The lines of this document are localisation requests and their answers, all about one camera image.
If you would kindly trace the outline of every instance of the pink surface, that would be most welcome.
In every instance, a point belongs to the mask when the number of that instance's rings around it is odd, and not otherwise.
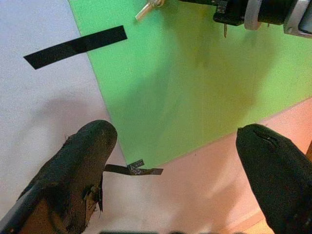
[[[303,152],[312,140],[312,99],[262,124],[289,137]],[[180,230],[188,234],[233,228],[259,212],[235,148],[226,136],[163,166],[162,176],[104,173],[104,214],[85,233],[100,230]],[[116,149],[111,161],[119,155]],[[262,216],[256,215],[253,225]]]

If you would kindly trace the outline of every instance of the green board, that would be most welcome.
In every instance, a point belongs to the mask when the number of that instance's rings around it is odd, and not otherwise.
[[[71,0],[81,35],[124,25],[128,39],[88,53],[126,162],[152,168],[312,94],[312,40],[212,21],[214,7],[167,0]]]

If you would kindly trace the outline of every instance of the white surface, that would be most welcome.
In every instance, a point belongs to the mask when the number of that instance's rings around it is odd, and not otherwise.
[[[23,56],[79,37],[66,0],[0,2],[0,218],[66,136],[109,119],[86,54],[34,70]],[[264,121],[306,151],[312,99]],[[123,164],[117,146],[109,163]],[[161,176],[104,173],[101,230],[219,230],[259,209],[235,149],[235,134],[164,165]]]

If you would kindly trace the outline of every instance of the metal screw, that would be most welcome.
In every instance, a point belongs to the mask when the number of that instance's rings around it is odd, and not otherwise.
[[[228,25],[225,23],[223,24],[223,36],[226,38],[226,35],[228,34]]]

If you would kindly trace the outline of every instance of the black tape strip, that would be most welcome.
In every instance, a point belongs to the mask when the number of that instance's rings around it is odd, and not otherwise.
[[[129,167],[106,164],[104,171],[115,172],[115,173],[124,174],[128,176],[144,176],[144,175],[161,175],[163,169],[161,168],[153,168],[153,169],[135,168],[134,170],[130,170]]]
[[[123,26],[118,26],[37,51],[24,58],[33,68],[38,69],[53,62],[126,39],[127,35]]]

